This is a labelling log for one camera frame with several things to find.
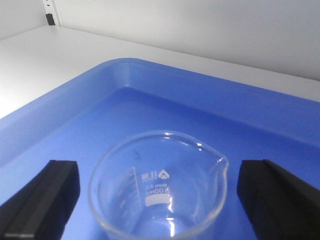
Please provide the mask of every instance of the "white shelf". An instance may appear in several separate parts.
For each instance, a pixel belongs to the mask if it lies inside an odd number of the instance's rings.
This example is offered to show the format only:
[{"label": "white shelf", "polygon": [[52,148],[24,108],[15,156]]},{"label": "white shelf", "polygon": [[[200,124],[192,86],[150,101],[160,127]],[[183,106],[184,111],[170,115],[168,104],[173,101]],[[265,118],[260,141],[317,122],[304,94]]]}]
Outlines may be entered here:
[{"label": "white shelf", "polygon": [[320,102],[320,82],[58,26],[0,41],[0,118],[94,66],[139,58]]}]

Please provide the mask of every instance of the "metal bracket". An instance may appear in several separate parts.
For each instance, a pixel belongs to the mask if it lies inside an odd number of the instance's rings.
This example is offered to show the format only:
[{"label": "metal bracket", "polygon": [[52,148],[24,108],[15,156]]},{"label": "metal bracket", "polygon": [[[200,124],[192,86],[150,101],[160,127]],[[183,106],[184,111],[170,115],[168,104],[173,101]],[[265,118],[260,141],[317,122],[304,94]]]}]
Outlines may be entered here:
[{"label": "metal bracket", "polygon": [[62,21],[59,9],[55,0],[43,0],[44,9],[46,14],[52,14],[55,25],[63,27],[64,23]]}]

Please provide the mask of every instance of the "white label area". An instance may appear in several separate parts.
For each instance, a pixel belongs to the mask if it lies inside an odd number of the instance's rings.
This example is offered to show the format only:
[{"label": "white label area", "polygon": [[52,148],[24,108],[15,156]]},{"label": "white label area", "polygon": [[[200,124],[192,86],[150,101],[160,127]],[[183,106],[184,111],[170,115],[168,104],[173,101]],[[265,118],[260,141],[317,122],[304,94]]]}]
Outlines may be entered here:
[{"label": "white label area", "polygon": [[145,205],[147,207],[154,204],[170,204],[172,198],[168,193],[156,193],[145,197]]}]

